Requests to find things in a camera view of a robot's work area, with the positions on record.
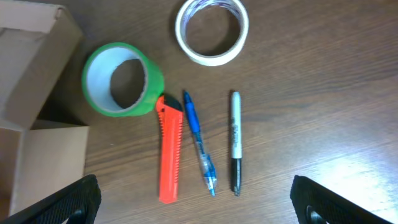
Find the pen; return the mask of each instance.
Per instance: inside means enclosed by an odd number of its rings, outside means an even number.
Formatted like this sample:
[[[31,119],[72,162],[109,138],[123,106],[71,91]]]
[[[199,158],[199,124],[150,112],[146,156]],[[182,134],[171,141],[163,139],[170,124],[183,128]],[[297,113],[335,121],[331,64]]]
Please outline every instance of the pen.
[[[189,126],[191,127],[192,134],[195,138],[195,142],[198,148],[198,154],[200,157],[201,168],[205,178],[205,182],[212,196],[216,195],[216,184],[217,175],[216,169],[211,161],[210,154],[207,153],[205,146],[203,145],[203,140],[201,138],[200,124],[195,111],[195,105],[192,103],[191,97],[188,92],[184,91],[184,103],[185,112],[187,114],[187,119]]]
[[[241,194],[242,184],[242,129],[241,129],[241,96],[234,92],[231,98],[231,188],[235,196]]]

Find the blue pen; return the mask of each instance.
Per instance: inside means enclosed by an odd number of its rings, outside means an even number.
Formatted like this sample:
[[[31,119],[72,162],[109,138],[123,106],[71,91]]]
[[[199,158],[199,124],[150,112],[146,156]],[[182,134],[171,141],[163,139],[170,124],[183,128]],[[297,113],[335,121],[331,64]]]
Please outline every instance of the blue pen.
[[[187,114],[187,119],[193,136],[199,150],[200,162],[203,175],[205,176],[205,181],[207,187],[212,196],[216,196],[216,184],[217,184],[217,174],[216,169],[211,161],[210,154],[207,153],[205,146],[203,145],[203,140],[201,139],[200,124],[195,111],[195,105],[193,105],[191,97],[188,92],[184,91],[184,103],[185,112]]]

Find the tape roll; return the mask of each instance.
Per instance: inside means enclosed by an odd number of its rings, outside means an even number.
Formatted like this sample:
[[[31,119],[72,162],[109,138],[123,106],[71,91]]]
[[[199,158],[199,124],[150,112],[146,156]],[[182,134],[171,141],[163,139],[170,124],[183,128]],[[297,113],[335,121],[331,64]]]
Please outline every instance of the tape roll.
[[[115,69],[130,59],[141,61],[144,88],[139,99],[128,108],[120,107],[111,94],[111,78]],[[164,90],[164,78],[159,67],[135,47],[125,43],[106,44],[96,50],[86,62],[82,85],[89,104],[106,116],[139,116],[154,109]]]
[[[241,28],[238,40],[225,53],[215,56],[204,56],[193,51],[187,44],[186,28],[192,16],[208,6],[219,6],[229,10],[239,21]],[[206,66],[223,65],[234,59],[243,48],[249,30],[249,18],[246,9],[239,0],[188,0],[181,7],[175,21],[175,35],[182,50],[196,63]]]

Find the orange utility knife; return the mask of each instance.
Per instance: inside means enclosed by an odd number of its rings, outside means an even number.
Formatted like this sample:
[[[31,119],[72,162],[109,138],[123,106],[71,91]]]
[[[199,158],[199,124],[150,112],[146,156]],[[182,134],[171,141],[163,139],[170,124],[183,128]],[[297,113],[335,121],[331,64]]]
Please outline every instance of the orange utility knife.
[[[162,128],[159,200],[163,203],[172,203],[177,201],[182,107],[172,96],[162,95],[156,102],[156,111]]]

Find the black plastic object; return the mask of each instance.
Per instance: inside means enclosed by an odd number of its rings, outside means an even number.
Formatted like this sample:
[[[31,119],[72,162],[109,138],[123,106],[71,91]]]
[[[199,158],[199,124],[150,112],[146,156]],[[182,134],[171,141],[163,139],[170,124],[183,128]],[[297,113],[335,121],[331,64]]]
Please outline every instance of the black plastic object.
[[[390,223],[307,177],[294,177],[290,198],[300,224]]]
[[[101,203],[95,175],[87,175],[64,189],[18,212],[0,224],[93,224]]]

